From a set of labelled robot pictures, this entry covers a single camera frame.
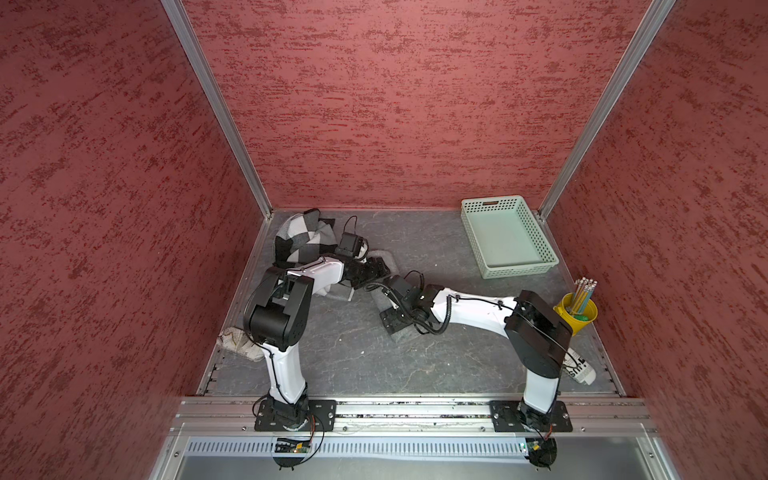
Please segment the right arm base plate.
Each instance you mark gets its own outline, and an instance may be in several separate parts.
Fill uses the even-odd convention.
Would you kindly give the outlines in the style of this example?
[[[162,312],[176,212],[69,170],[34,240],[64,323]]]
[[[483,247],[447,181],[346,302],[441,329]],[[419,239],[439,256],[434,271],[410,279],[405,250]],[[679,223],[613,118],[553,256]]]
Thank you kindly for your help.
[[[494,431],[508,433],[571,433],[573,425],[565,403],[556,401],[547,413],[539,412],[518,400],[489,402]]]

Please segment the black white checkered scarf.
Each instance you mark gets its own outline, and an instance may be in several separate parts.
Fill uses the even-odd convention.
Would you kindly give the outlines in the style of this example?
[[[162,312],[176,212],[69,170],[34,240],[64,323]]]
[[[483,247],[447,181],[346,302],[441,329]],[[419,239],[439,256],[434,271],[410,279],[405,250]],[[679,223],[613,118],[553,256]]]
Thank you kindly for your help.
[[[324,218],[319,209],[310,209],[291,216],[281,225],[275,236],[274,265],[293,268],[333,253],[338,246],[334,224],[335,220]]]

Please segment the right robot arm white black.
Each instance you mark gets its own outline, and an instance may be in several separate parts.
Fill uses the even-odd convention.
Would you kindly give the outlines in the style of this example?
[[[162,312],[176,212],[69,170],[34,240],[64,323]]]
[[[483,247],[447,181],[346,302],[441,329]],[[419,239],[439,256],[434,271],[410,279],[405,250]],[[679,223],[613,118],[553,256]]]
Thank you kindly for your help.
[[[530,430],[550,426],[573,331],[538,294],[523,290],[516,297],[487,297],[434,284],[416,286],[397,275],[366,289],[389,304],[382,323],[392,336],[410,326],[435,336],[451,326],[468,326],[509,340],[526,369],[520,422]]]

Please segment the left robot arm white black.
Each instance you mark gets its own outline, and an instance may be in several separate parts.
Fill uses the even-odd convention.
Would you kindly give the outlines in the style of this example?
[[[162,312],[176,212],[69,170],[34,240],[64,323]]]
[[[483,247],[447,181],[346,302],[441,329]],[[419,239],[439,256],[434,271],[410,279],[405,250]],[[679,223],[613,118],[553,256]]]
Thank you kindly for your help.
[[[242,325],[267,362],[270,389],[266,405],[276,422],[298,430],[310,418],[307,383],[298,343],[305,332],[312,297],[335,285],[356,291],[391,274],[380,257],[367,260],[325,255],[293,268],[272,266],[248,298]]]

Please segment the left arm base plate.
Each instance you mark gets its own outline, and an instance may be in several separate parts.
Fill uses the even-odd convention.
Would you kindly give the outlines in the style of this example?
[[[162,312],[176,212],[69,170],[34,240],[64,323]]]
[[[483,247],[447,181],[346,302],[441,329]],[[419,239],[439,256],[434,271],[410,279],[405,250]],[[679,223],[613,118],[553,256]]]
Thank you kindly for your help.
[[[334,429],[338,402],[335,400],[300,399],[295,405],[267,398],[255,412],[256,432],[331,432]]]

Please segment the grey knitted scarf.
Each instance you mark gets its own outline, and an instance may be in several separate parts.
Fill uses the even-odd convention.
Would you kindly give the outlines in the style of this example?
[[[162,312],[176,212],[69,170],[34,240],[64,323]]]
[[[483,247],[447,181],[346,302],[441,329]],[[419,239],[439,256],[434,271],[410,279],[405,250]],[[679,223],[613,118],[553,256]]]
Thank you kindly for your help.
[[[399,275],[393,255],[376,250],[364,258],[341,253],[327,254],[343,265],[341,280],[325,289],[335,300],[351,301],[357,293],[367,292],[374,302],[382,327],[396,344],[404,345],[422,336],[405,307],[405,296],[412,289]]]

